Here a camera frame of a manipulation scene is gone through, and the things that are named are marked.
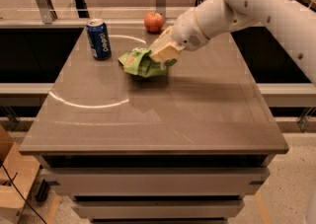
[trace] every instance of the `red apple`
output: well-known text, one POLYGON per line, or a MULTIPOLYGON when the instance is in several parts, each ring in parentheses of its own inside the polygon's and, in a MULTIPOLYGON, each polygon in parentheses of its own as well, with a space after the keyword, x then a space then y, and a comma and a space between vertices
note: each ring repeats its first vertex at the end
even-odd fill
POLYGON ((164 18, 157 12, 149 12, 144 17, 144 25, 150 33, 159 33, 164 25, 164 18))

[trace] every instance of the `brown box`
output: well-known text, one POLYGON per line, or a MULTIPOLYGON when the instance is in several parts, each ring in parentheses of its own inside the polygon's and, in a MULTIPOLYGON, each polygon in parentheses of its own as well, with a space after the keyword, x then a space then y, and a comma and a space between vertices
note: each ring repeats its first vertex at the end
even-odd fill
POLYGON ((0 125, 0 163, 3 163, 6 159, 14 141, 10 135, 0 125))

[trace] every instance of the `dark blue pepsi can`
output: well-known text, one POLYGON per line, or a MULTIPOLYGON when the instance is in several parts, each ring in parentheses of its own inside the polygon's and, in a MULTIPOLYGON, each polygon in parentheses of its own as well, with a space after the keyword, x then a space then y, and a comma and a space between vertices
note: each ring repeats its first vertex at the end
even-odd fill
POLYGON ((87 34, 92 50, 92 55, 97 60, 111 57, 111 47, 107 25, 101 19, 93 19, 87 23, 87 34))

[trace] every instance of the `crumpled green bag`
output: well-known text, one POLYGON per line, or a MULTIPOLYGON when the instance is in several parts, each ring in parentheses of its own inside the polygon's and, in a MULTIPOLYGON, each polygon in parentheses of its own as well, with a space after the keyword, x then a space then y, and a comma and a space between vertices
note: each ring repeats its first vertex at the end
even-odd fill
POLYGON ((168 68, 174 65, 177 60, 173 59, 164 63, 153 61, 149 55, 151 50, 148 48, 136 47, 118 58, 122 64, 124 72, 139 75, 143 78, 166 75, 168 68))

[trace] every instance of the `concrete floor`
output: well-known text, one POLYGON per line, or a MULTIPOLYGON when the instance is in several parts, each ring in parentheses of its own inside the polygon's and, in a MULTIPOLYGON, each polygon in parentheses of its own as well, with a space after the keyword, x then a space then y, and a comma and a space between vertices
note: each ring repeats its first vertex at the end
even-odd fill
MULTIPOLYGON (((73 0, 54 0, 58 8, 73 10, 73 0)), ((0 0, 0 18, 38 19, 34 0, 0 0)), ((271 175, 256 195, 245 197, 245 207, 229 224, 303 224, 309 196, 316 187, 316 122, 307 133, 301 133, 296 118, 276 118, 290 147, 286 155, 276 156, 269 168, 271 175)), ((22 141, 28 127, 10 131, 13 138, 22 141)), ((71 209, 72 202, 52 190, 45 202, 35 201, 40 176, 31 192, 29 202, 49 224, 88 224, 71 209)), ((39 218, 28 208, 19 224, 40 224, 39 218)))

